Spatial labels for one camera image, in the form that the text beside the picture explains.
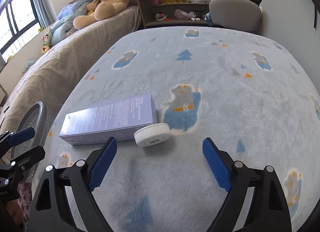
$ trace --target cardboard box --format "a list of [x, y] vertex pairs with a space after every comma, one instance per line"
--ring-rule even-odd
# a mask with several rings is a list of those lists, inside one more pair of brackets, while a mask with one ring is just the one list
[[115, 101], [66, 115], [60, 137], [72, 145], [134, 140], [133, 134], [157, 123], [156, 106], [150, 94]]

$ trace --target blue blanket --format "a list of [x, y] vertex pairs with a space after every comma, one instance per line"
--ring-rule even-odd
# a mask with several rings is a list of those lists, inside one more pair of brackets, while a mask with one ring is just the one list
[[[162, 27], [115, 43], [61, 108], [34, 186], [48, 164], [67, 167], [101, 148], [62, 140], [66, 114], [148, 93], [171, 137], [144, 148], [134, 140], [118, 143], [101, 186], [93, 191], [114, 231], [207, 231], [227, 192], [203, 155], [206, 137], [250, 168], [272, 165], [292, 231], [301, 227], [320, 198], [320, 96], [283, 46], [228, 29]], [[75, 223], [85, 230], [72, 190], [67, 194]], [[235, 231], [245, 223], [252, 195], [249, 188]]]
[[88, 2], [77, 1], [63, 7], [57, 17], [56, 22], [51, 28], [53, 33], [51, 46], [56, 45], [63, 39], [67, 38], [71, 33], [76, 31], [73, 26], [73, 20], [76, 17], [85, 15], [87, 13], [87, 4]]

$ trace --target bed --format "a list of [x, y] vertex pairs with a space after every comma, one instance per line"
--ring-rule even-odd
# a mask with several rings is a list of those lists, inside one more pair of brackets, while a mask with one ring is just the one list
[[[140, 23], [136, 1], [130, 0], [129, 7], [123, 12], [76, 31], [51, 48], [26, 72], [9, 95], [4, 104], [5, 112], [1, 113], [0, 132], [15, 131], [25, 113], [37, 101], [47, 105], [48, 121], [52, 123], [84, 74], [114, 43], [137, 31]], [[8, 163], [9, 153], [3, 160]]]
[[[171, 137], [145, 148], [135, 141], [118, 142], [116, 157], [93, 192], [114, 231], [207, 231], [227, 192], [202, 153], [206, 137], [248, 167], [272, 165], [292, 231], [306, 221], [320, 197], [319, 94], [283, 46], [219, 28], [157, 28], [120, 39], [57, 115], [33, 192], [48, 164], [67, 167], [101, 148], [62, 140], [66, 114], [147, 93]], [[244, 224], [252, 194], [249, 188], [235, 230]], [[84, 230], [70, 189], [68, 199]]]

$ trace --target window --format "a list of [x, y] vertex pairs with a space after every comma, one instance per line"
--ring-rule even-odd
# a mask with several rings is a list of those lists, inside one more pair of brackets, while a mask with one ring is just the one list
[[0, 53], [7, 61], [39, 33], [33, 0], [11, 0], [0, 14], [0, 25]]

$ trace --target blue gripper pad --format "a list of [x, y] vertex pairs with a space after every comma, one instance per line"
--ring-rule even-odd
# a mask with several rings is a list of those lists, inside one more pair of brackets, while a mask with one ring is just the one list
[[9, 144], [13, 147], [22, 144], [23, 142], [29, 141], [36, 135], [35, 130], [32, 127], [24, 129], [10, 136]]
[[113, 138], [91, 168], [88, 184], [90, 191], [93, 191], [101, 185], [101, 182], [103, 181], [116, 153], [117, 141]]
[[207, 139], [202, 143], [202, 152], [219, 186], [224, 188], [227, 192], [230, 192], [232, 184], [230, 182], [229, 170]]

